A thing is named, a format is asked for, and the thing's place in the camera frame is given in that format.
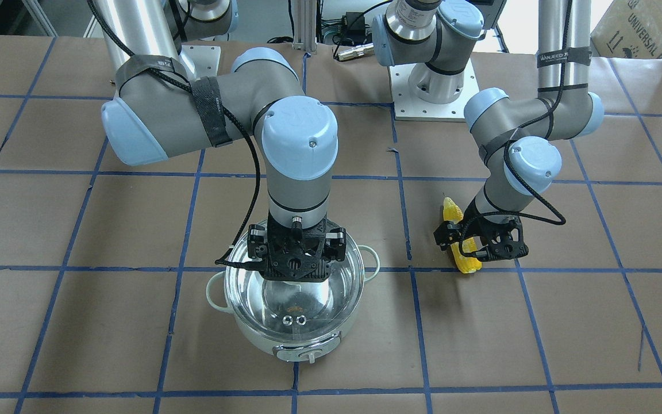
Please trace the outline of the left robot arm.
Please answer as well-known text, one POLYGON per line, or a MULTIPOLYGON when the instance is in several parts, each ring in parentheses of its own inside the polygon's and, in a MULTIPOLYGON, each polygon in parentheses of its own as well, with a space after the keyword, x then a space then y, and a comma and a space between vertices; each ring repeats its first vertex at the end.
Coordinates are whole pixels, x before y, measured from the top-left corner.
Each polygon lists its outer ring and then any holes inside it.
MULTIPOLYGON (((490 175, 463 218, 434 231, 442 249, 476 237, 482 246, 470 257, 482 262, 528 254, 525 209, 533 200, 545 202, 562 165, 552 142, 593 133, 604 118, 601 99, 588 90, 590 10, 589 1, 539 3, 536 98, 517 101, 489 87, 468 100, 463 116, 490 175)), ((485 18, 468 1, 393 1, 371 29, 382 66, 413 64, 408 85, 414 94, 447 104, 463 84, 485 18)))

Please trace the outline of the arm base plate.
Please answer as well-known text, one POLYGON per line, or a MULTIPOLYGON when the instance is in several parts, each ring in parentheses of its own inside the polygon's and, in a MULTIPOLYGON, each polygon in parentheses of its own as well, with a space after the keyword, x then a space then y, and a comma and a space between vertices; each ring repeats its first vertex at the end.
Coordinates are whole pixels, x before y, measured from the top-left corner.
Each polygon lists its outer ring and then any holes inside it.
POLYGON ((221 57, 218 45, 183 45, 179 53, 179 62, 186 69, 190 81, 217 76, 221 57))
POLYGON ((465 121, 463 109, 480 91, 471 60, 452 76, 423 63, 388 69, 395 118, 400 121, 465 121))

